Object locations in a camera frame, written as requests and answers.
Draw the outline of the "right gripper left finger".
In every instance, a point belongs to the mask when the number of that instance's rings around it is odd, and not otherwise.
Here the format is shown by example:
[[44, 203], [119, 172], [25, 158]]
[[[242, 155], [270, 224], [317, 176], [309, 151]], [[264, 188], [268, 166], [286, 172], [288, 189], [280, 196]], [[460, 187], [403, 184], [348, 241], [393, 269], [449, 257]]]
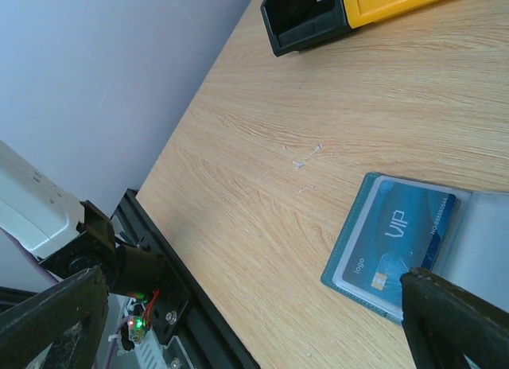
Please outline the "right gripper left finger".
[[1, 314], [1, 367], [91, 368], [108, 314], [99, 267], [81, 270]]

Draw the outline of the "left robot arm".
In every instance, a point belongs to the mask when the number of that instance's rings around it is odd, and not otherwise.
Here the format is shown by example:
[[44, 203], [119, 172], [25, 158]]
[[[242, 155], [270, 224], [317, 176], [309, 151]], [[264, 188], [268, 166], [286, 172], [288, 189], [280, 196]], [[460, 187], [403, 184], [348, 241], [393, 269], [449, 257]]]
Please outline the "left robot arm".
[[112, 293], [149, 301], [162, 257], [130, 241], [116, 218], [51, 182], [1, 144], [1, 229], [44, 272], [65, 279], [98, 266]]

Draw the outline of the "teal card holder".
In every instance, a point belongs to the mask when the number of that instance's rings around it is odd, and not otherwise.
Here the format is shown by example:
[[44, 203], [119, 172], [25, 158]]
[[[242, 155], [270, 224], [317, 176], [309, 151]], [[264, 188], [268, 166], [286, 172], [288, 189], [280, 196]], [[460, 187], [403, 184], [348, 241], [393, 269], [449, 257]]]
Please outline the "teal card holder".
[[321, 282], [399, 324], [413, 268], [507, 311], [508, 194], [367, 173]]

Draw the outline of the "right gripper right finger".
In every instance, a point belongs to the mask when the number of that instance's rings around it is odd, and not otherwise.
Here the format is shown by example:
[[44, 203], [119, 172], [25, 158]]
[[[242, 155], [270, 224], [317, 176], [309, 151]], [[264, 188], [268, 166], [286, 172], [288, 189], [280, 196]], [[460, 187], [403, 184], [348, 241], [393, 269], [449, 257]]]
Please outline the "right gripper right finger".
[[415, 367], [508, 367], [508, 313], [421, 267], [400, 282]]

